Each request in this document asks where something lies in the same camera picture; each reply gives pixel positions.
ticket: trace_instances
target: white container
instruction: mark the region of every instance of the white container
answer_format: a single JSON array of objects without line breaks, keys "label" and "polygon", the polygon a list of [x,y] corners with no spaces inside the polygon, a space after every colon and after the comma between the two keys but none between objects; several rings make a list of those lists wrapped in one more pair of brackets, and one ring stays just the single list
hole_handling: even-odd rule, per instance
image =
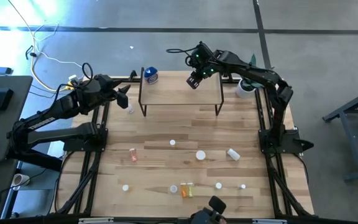
[{"label": "white container", "polygon": [[30,182],[29,179],[30,177],[28,175],[15,174],[15,176],[13,176],[12,186],[26,186]]},{"label": "white container", "polygon": [[216,183],[216,184],[215,184],[215,188],[216,188],[216,189],[222,189],[222,184],[219,183],[219,182]]},{"label": "white container", "polygon": [[202,151],[202,150],[197,151],[197,153],[196,153],[196,158],[197,158],[198,160],[202,161],[202,160],[205,159],[205,157],[206,157],[206,154],[205,154],[204,151]]},{"label": "white container", "polygon": [[169,190],[171,191],[171,193],[175,194],[176,192],[178,192],[178,187],[176,185],[172,185]]},{"label": "white container", "polygon": [[255,93],[254,93],[255,88],[251,91],[245,91],[241,88],[241,82],[242,82],[242,80],[240,80],[239,83],[237,84],[236,95],[242,99],[254,98],[255,97]]},{"label": "white container", "polygon": [[130,103],[128,103],[128,113],[133,114],[134,112],[135,112],[134,107]]},{"label": "white container", "polygon": [[122,190],[123,190],[123,191],[128,191],[128,190],[129,190],[129,186],[128,186],[128,185],[123,185],[123,186],[122,186]]},{"label": "white container", "polygon": [[227,154],[231,157],[231,158],[233,158],[235,161],[238,161],[239,159],[240,159],[240,155],[235,151],[235,150],[233,150],[233,149],[229,149],[228,151],[227,151]]}]

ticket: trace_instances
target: white cable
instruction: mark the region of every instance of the white cable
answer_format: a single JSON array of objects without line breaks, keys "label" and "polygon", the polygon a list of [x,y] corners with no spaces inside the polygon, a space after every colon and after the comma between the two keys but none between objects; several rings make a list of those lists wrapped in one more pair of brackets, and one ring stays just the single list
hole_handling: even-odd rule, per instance
[{"label": "white cable", "polygon": [[[33,32],[31,31],[31,29],[30,29],[29,24],[28,24],[27,21],[23,18],[22,14],[20,14],[20,12],[16,9],[15,5],[13,5],[13,3],[11,2],[11,0],[7,0],[7,1],[11,4],[11,6],[15,9],[15,11],[18,13],[18,15],[22,18],[23,22],[24,22],[25,25],[27,26],[27,28],[28,28],[28,30],[29,30],[29,32],[30,32],[30,34],[31,34],[32,43],[33,43],[33,46],[34,46],[33,49],[32,49],[32,52],[33,52],[34,54],[35,54],[35,50],[37,50],[38,52],[40,52],[41,54],[43,54],[44,56],[46,56],[48,59],[55,60],[55,61],[57,61],[57,62],[59,62],[59,63],[72,63],[72,64],[75,64],[75,65],[79,66],[80,68],[82,68],[81,65],[79,65],[79,64],[77,64],[77,63],[75,63],[75,62],[62,62],[62,61],[60,61],[60,60],[58,60],[58,59],[49,57],[49,56],[48,56],[47,54],[45,54],[44,52],[40,51],[40,50],[38,49],[38,46],[35,44],[35,41],[36,41],[36,40],[38,40],[38,41],[45,40],[45,39],[47,39],[47,38],[49,38],[49,37],[55,35],[56,30],[57,30],[57,28],[58,28],[58,24],[56,24],[55,30],[54,30],[54,32],[53,32],[52,34],[50,34],[50,35],[44,37],[43,39],[35,38],[35,33],[36,33],[38,30],[40,30],[45,24],[42,25],[42,26],[40,26],[40,27],[39,27],[38,29],[36,29],[35,32],[33,33]],[[53,88],[50,88],[49,86],[47,86],[46,84],[44,84],[44,83],[40,80],[40,78],[35,74],[35,72],[34,72],[34,57],[33,57],[33,56],[31,56],[31,73],[32,73],[33,77],[34,77],[44,88],[46,88],[46,89],[49,90],[49,91],[56,91],[56,90],[54,90]]]}]

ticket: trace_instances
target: wooden tabletop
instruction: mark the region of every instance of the wooden tabletop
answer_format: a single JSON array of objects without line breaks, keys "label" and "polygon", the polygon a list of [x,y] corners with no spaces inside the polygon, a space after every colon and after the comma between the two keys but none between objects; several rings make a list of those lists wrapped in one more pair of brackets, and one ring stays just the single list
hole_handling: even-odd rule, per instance
[{"label": "wooden tabletop", "polygon": [[[134,114],[111,103],[108,145],[101,158],[92,215],[189,217],[207,207],[211,196],[217,195],[227,205],[225,217],[272,218],[265,157],[260,152],[257,135],[255,97],[240,99],[235,89],[235,85],[224,85],[225,102],[219,116],[215,116],[210,106],[190,105],[153,106],[143,117],[137,103],[139,84],[133,84],[128,93]],[[77,116],[73,125],[89,122],[91,117],[91,114]],[[289,108],[285,124],[287,128],[293,126]],[[175,147],[170,147],[171,139],[176,140]],[[131,148],[137,150],[137,162],[131,161]],[[239,161],[226,155],[229,148],[241,155]],[[196,160],[197,150],[206,153],[204,161]],[[59,207],[78,185],[83,157],[83,152],[76,152],[67,161],[58,190]],[[295,156],[284,154],[283,164],[288,187],[302,206],[313,213],[302,163]],[[182,182],[195,184],[193,198],[170,193],[171,185],[179,187]],[[223,188],[214,189],[216,182],[222,183]],[[126,184],[128,192],[122,190]],[[239,190],[240,184],[246,184],[247,188]],[[277,193],[284,211],[281,191]]]},{"label": "wooden tabletop", "polygon": [[154,84],[142,82],[143,105],[219,105],[222,102],[219,75],[204,79],[197,89],[186,82],[191,71],[158,71]]}]

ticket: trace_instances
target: black desk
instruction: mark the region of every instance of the black desk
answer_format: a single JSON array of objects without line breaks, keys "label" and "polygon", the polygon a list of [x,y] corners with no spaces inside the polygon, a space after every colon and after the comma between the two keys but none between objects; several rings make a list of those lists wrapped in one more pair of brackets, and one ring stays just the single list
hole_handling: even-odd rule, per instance
[{"label": "black desk", "polygon": [[[0,88],[10,88],[14,92],[7,110],[0,111],[0,191],[11,186],[17,167],[17,160],[4,159],[8,151],[6,133],[12,130],[12,125],[20,118],[31,83],[30,76],[0,77]],[[0,217],[8,192],[1,194]]]}]

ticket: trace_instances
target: small wooden table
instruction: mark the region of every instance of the small wooden table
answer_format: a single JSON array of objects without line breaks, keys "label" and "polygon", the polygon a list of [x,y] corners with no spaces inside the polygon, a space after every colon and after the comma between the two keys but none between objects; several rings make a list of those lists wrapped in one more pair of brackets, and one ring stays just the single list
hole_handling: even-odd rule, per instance
[{"label": "small wooden table", "polygon": [[146,116],[147,105],[215,105],[217,116],[224,103],[221,76],[214,74],[203,80],[194,90],[186,82],[190,73],[191,71],[159,71],[157,82],[150,85],[143,79],[142,68],[139,104],[143,115]]}]

